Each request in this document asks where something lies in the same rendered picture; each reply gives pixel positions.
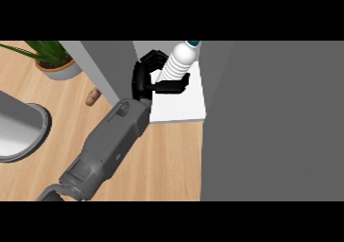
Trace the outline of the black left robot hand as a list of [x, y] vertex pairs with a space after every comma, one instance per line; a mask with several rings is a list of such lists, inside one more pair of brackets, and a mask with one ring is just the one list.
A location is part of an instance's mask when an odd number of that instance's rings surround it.
[[152, 94], [179, 95], [185, 92], [189, 85], [189, 73], [179, 80], [163, 78], [155, 83], [151, 82], [151, 73], [163, 69], [167, 60], [168, 56], [163, 51], [151, 50], [136, 62], [132, 78], [132, 95], [135, 99], [152, 99]]

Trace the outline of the white water bottle teal cap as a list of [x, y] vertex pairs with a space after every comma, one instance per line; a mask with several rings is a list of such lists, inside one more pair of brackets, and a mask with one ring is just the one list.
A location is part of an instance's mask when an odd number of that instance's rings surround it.
[[157, 81], [182, 80], [196, 60], [199, 41], [185, 41], [170, 54]]

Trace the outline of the large dark grey cabinet door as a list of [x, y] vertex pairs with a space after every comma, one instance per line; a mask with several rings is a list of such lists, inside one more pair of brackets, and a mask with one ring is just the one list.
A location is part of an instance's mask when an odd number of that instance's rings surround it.
[[344, 200], [344, 42], [239, 42], [204, 122], [205, 200]]

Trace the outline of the small brown potato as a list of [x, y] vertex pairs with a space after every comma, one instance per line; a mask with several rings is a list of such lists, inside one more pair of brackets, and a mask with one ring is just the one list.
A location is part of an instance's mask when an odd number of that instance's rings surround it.
[[93, 88], [86, 98], [86, 105], [92, 106], [96, 100], [99, 99], [99, 97], [101, 97], [101, 91], [98, 88]]

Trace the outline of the green plant in grey pot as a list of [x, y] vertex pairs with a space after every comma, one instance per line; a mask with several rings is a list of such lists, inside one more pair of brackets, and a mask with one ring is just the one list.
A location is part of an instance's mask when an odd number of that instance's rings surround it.
[[83, 72], [73, 56], [58, 41], [26, 41], [33, 51], [0, 43], [0, 47], [31, 58], [52, 80], [68, 80]]

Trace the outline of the grey sink basin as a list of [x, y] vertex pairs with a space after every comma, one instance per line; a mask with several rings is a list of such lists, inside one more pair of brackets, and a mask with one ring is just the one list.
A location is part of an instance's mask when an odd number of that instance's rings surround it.
[[0, 91], [0, 163], [17, 162], [36, 152], [51, 126], [49, 110]]

